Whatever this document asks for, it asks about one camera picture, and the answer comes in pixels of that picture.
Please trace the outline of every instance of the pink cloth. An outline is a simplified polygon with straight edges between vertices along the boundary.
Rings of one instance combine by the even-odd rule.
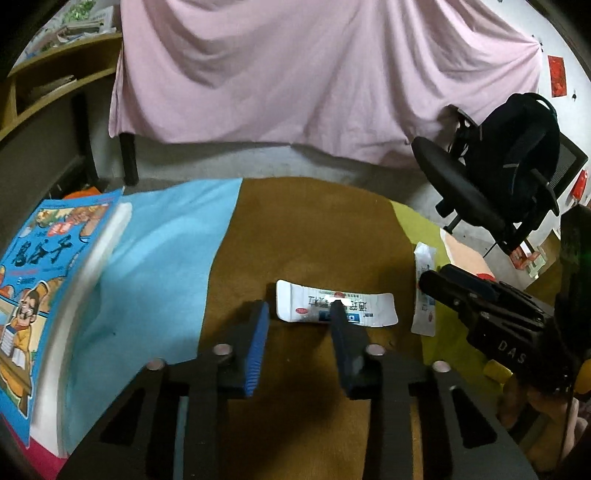
[[[312,145],[415,165],[448,104],[483,121],[537,91],[538,41],[479,0],[122,0],[109,133]]]

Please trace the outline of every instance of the brown cloth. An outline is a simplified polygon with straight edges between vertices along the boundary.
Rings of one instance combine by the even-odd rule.
[[[253,300],[269,302],[272,320],[254,397],[230,403],[223,478],[361,478],[369,402],[340,389],[326,325],[277,319],[275,282],[391,292],[400,321],[368,329],[370,338],[420,360],[414,276],[413,248],[386,198],[312,179],[243,181],[210,273],[199,348],[245,321]]]

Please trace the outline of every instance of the yellow-green cloth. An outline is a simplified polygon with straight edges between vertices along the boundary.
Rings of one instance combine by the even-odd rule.
[[[450,263],[441,229],[412,208],[392,202],[394,212],[402,229],[413,245],[419,242],[437,248],[435,264],[439,269]],[[435,306],[435,337],[421,336],[423,361],[431,365],[436,360],[445,360],[452,368],[489,400],[501,393],[501,386],[484,376],[486,357],[466,341],[468,329],[460,321],[457,313],[437,302]]]

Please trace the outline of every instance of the bed leg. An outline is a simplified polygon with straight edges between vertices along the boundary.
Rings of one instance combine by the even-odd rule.
[[[95,158],[92,155],[90,129],[88,127],[88,106],[84,93],[79,93],[72,98],[72,112],[74,114],[74,130],[76,132],[78,152],[83,159],[86,181],[103,191],[101,185],[99,185],[99,175],[96,172]]]
[[[138,166],[135,161],[135,135],[119,134],[121,157],[123,159],[124,182],[128,186],[137,185],[139,182]]]

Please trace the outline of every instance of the black backpack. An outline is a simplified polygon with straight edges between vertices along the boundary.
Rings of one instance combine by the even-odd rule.
[[[558,163],[560,129],[556,110],[544,97],[514,93],[479,127],[460,127],[456,142],[468,178],[505,219],[522,222],[533,209],[544,208],[558,215],[549,182]]]

